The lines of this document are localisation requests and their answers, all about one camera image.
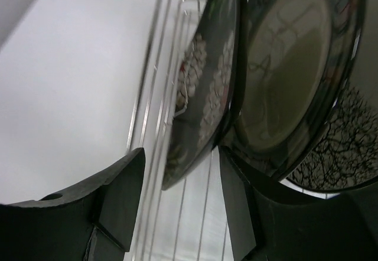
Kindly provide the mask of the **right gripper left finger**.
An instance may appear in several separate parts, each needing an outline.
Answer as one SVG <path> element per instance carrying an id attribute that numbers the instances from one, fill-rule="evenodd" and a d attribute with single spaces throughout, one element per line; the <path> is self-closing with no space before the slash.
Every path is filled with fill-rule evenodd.
<path id="1" fill-rule="evenodd" d="M 145 172 L 136 148 L 106 169 L 40 200 L 1 205 L 1 260 L 123 260 Z"/>

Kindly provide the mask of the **cream plate with tree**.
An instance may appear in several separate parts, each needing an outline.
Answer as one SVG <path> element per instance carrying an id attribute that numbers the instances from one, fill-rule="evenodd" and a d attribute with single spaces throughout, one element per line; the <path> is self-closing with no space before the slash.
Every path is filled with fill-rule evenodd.
<path id="1" fill-rule="evenodd" d="M 318 193 L 377 182 L 377 105 L 349 85 L 322 137 L 287 179 Z"/>

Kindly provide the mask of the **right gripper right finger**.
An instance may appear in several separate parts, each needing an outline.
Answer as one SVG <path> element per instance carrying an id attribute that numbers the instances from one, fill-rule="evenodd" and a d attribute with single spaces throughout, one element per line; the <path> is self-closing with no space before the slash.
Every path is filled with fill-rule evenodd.
<path id="1" fill-rule="evenodd" d="M 322 199 L 219 149 L 235 260 L 376 260 L 377 185 Z"/>

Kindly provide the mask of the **dark patterned rim plate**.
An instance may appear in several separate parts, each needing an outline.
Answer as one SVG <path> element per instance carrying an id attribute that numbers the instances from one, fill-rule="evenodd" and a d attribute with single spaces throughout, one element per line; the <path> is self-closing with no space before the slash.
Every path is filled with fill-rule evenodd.
<path id="1" fill-rule="evenodd" d="M 351 74 L 366 0 L 249 0 L 244 160 L 287 177 L 324 130 Z"/>

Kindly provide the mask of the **black square floral plate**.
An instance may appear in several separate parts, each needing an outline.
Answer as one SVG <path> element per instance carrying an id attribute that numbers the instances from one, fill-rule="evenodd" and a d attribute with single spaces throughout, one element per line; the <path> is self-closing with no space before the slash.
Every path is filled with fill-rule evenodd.
<path id="1" fill-rule="evenodd" d="M 191 173 L 239 115 L 246 34 L 247 0 L 207 0 L 178 71 L 162 190 Z"/>

